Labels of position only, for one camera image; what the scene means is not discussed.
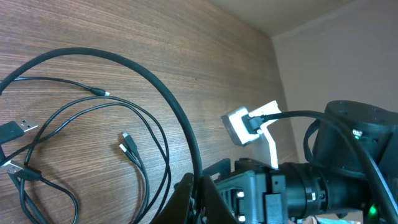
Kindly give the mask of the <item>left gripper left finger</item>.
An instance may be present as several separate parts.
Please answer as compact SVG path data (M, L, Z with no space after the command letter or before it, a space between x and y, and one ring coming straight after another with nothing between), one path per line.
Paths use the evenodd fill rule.
M191 206L193 174L186 173L179 182L161 213L151 224L184 224L187 222Z

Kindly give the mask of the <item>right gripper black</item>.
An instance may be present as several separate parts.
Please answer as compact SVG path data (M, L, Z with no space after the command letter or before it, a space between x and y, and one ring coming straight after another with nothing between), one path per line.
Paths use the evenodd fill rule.
M250 158L223 159L203 170L218 174L215 185L238 223L285 223L286 179L271 166Z

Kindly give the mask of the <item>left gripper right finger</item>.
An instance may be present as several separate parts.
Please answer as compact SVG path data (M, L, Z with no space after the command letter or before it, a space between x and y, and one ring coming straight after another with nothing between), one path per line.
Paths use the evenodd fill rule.
M209 175L200 182L202 220L207 224L238 224Z

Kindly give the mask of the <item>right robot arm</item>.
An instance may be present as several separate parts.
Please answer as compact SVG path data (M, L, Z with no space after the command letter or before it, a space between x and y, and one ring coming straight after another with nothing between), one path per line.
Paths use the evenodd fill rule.
M279 164L267 127L295 117L313 120L303 142L305 162ZM217 175L220 201L207 213L228 222L287 223L360 210L366 223L397 222L397 113L346 100L329 102L324 112L282 112L271 102L251 112L240 108L223 122L236 145L265 137L269 162L223 159L206 168Z

